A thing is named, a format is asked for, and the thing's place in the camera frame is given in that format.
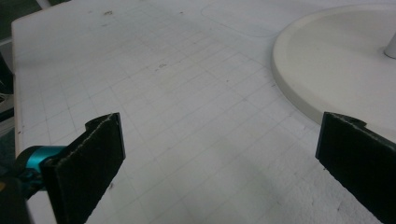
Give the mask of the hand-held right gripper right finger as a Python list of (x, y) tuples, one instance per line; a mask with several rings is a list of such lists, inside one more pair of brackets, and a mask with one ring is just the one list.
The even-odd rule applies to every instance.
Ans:
[(346, 115), (323, 114), (316, 158), (383, 224), (396, 224), (396, 143)]

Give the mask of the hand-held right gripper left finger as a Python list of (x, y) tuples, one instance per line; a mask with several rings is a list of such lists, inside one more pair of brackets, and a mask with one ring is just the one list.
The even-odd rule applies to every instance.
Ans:
[(120, 114), (85, 124), (86, 131), (41, 162), (41, 174), (58, 224), (84, 224), (125, 159)]

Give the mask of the white hook rack stand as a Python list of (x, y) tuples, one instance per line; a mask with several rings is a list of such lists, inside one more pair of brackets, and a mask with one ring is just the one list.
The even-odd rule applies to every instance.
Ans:
[(396, 3), (305, 16), (276, 39), (276, 84), (316, 123), (325, 112), (347, 115), (396, 143), (396, 59), (385, 54), (395, 34)]

